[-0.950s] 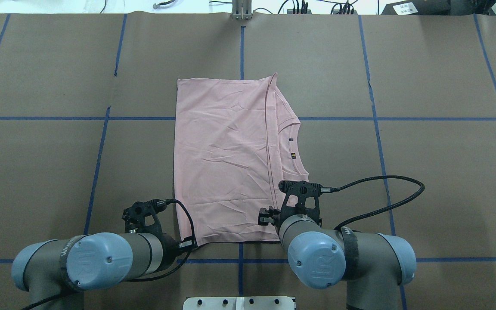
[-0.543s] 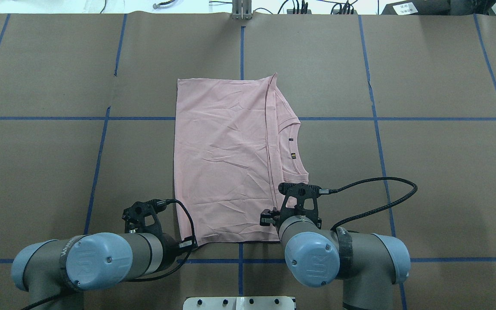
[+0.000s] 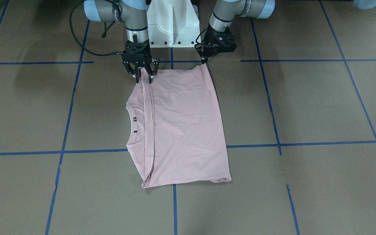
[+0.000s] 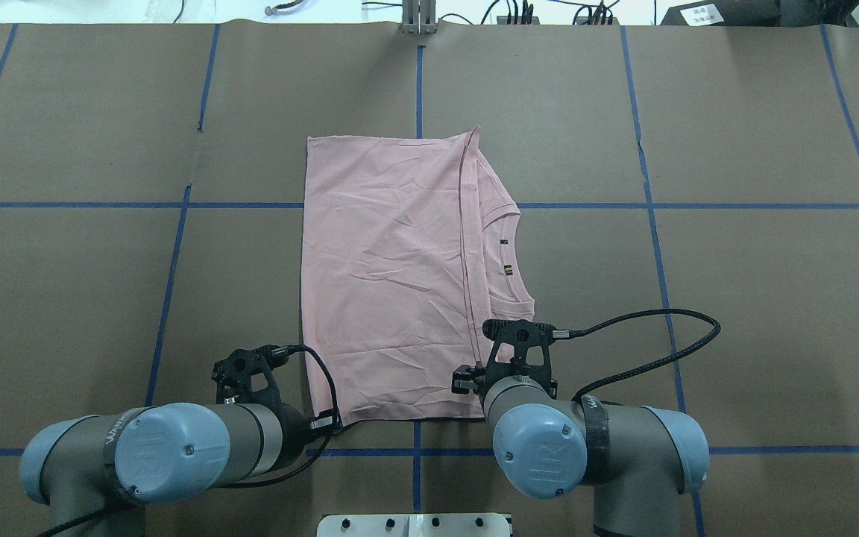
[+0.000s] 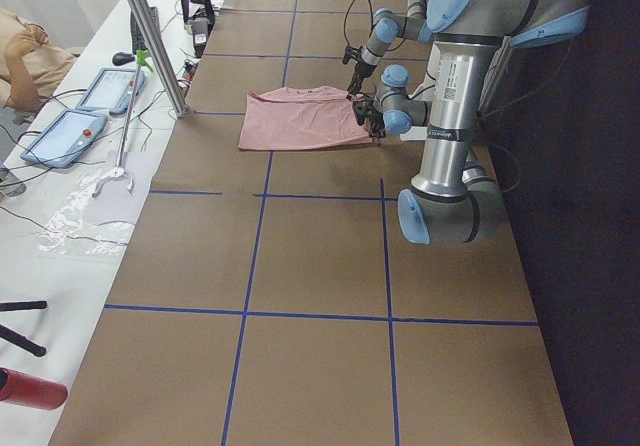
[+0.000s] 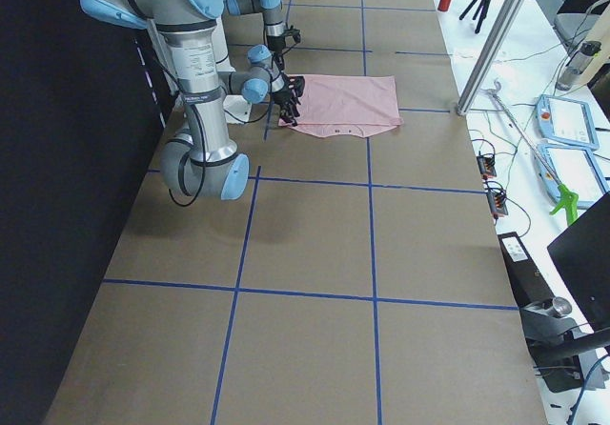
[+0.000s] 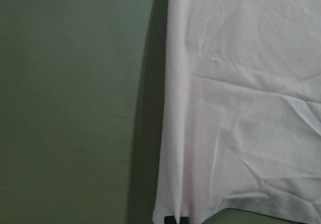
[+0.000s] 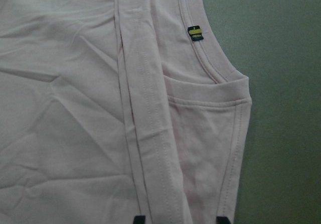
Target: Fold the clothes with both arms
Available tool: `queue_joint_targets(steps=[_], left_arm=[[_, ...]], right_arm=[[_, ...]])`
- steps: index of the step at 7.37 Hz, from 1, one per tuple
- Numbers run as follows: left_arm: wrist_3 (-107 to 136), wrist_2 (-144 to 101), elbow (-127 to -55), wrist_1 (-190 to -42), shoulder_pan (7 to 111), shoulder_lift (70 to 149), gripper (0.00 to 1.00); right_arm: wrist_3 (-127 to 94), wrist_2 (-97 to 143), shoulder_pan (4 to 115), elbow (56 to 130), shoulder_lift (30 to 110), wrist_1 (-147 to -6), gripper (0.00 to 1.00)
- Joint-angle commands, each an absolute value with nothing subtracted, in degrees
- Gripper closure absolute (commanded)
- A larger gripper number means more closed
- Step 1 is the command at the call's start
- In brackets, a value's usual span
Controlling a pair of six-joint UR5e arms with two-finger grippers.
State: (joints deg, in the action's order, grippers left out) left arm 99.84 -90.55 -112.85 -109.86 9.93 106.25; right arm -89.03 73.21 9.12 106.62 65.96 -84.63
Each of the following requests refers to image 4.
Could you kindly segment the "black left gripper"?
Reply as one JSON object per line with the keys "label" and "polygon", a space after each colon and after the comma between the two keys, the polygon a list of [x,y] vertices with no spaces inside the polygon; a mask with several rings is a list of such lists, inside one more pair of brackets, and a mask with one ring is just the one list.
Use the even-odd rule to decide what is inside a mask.
{"label": "black left gripper", "polygon": [[334,409],[307,417],[292,405],[284,404],[280,410],[280,425],[283,435],[280,466],[289,467],[300,458],[307,445],[330,438],[335,432]]}

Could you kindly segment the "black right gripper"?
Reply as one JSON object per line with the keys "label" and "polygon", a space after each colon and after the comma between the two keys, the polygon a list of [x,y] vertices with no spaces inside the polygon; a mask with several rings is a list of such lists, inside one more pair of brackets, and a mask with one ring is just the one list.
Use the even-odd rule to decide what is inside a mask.
{"label": "black right gripper", "polygon": [[450,391],[456,395],[486,395],[490,391],[488,368],[481,363],[460,365],[452,374]]}

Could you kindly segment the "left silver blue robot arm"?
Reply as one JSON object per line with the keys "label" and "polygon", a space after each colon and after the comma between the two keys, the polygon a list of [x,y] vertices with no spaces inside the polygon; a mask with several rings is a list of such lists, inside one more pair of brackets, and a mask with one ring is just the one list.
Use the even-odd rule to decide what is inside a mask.
{"label": "left silver blue robot arm", "polygon": [[143,536],[146,509],[216,487],[265,486],[304,448],[339,428],[283,405],[174,402],[85,415],[39,431],[24,449],[24,493],[50,509],[47,536]]}

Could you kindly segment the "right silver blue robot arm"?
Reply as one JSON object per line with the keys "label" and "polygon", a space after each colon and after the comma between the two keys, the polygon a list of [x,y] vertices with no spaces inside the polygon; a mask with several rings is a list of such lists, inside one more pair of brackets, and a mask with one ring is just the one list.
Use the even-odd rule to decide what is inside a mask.
{"label": "right silver blue robot arm", "polygon": [[681,533],[681,496],[705,485],[710,466],[695,418],[589,394],[558,401],[529,375],[486,374],[461,365],[451,390],[480,399],[494,458],[518,492],[548,500],[593,487],[596,536]]}

